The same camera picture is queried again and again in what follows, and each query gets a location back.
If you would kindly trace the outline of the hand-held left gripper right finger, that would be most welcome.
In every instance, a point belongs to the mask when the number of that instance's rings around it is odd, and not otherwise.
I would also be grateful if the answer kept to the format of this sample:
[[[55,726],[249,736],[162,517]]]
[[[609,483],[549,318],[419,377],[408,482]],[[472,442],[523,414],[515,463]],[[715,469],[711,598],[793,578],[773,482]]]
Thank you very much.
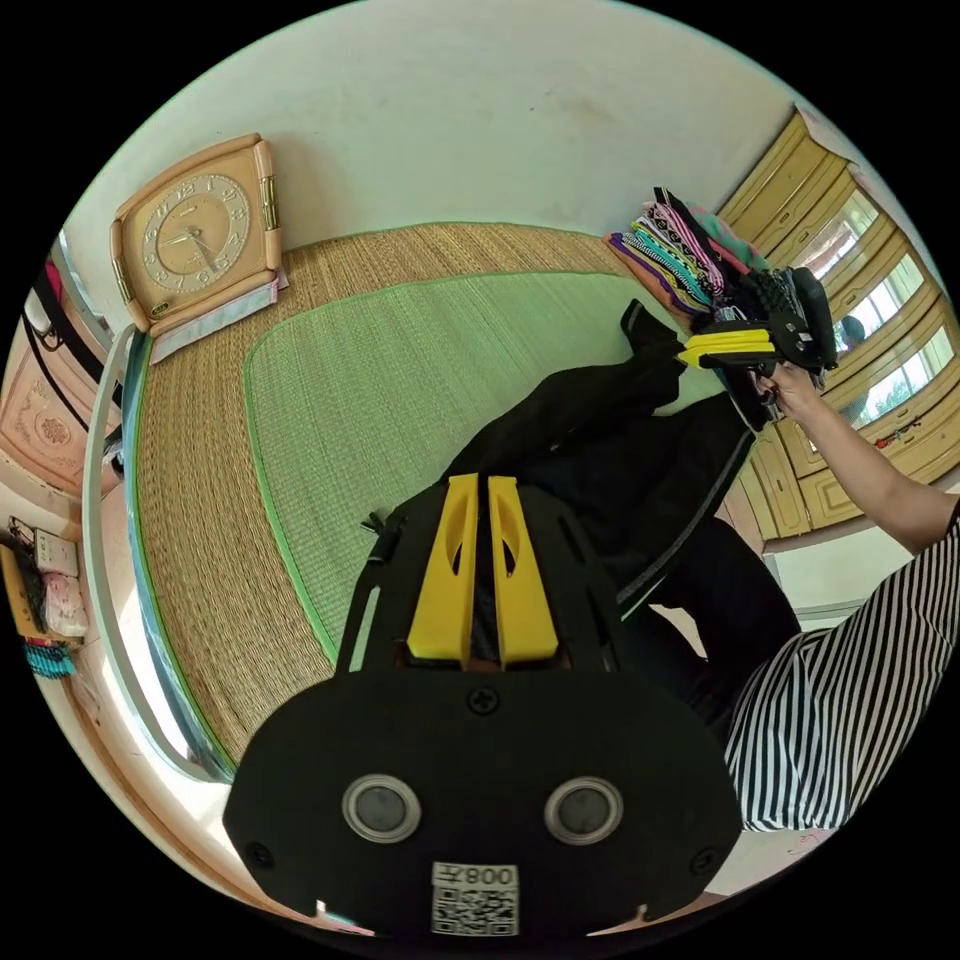
[[[501,667],[549,661],[558,638],[515,479],[488,480],[488,510]]]

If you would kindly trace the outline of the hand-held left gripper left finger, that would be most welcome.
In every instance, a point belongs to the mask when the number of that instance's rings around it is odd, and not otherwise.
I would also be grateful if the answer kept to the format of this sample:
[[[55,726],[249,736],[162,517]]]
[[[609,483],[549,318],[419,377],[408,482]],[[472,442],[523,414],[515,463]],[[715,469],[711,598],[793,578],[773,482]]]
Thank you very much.
[[[478,521],[478,476],[450,478],[407,637],[409,650],[471,649]]]

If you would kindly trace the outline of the person's right hand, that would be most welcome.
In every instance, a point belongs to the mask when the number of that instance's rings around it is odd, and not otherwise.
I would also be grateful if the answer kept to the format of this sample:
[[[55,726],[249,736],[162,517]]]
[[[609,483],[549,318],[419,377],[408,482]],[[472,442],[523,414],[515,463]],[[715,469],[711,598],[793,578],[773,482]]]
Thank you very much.
[[[768,375],[758,375],[761,392],[773,396],[780,411],[801,426],[825,406],[809,372],[790,363],[777,364]]]

